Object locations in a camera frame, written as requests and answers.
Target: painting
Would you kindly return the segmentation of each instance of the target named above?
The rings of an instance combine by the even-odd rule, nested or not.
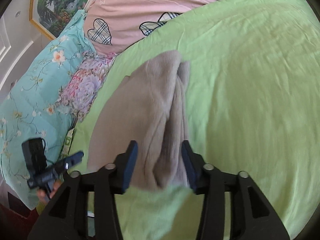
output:
[[[30,0],[31,23],[49,39],[57,38],[89,0]]]

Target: green bed sheet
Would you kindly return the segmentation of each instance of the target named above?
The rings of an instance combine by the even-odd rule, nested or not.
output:
[[[193,150],[222,171],[248,171],[293,239],[320,202],[320,24],[305,0],[221,0],[128,48],[76,125],[71,152],[85,158],[75,169],[86,171],[95,122],[124,76],[172,49],[191,62]],[[124,239],[193,240],[202,200],[187,188],[130,187],[116,197]]]

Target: human hand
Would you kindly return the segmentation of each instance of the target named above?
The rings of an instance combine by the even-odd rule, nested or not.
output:
[[[55,193],[57,192],[58,188],[61,186],[62,182],[61,180],[57,180],[55,181],[55,183],[53,184],[53,190],[52,192],[50,193],[50,198],[53,198],[53,196],[55,195]],[[38,189],[37,190],[37,197],[39,198],[39,201],[44,204],[44,205],[47,205],[47,201],[45,199],[46,197],[46,194],[45,194],[45,191],[42,190],[42,189]]]

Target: ruffled floral fabric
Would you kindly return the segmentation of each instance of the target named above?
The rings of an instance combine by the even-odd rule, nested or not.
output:
[[[99,89],[103,86],[108,72],[117,56],[106,56],[84,52],[84,60],[71,77],[65,88],[60,88],[55,108],[64,114],[74,114],[79,122],[89,113]]]

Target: heart pattern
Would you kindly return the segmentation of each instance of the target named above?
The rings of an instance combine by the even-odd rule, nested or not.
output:
[[[157,22],[144,22],[141,23],[139,29],[143,35],[150,35],[155,29],[165,25],[169,20],[179,16],[181,13],[166,12],[160,16]]]
[[[88,30],[88,38],[100,44],[112,45],[108,24],[102,19],[95,19],[93,29]]]

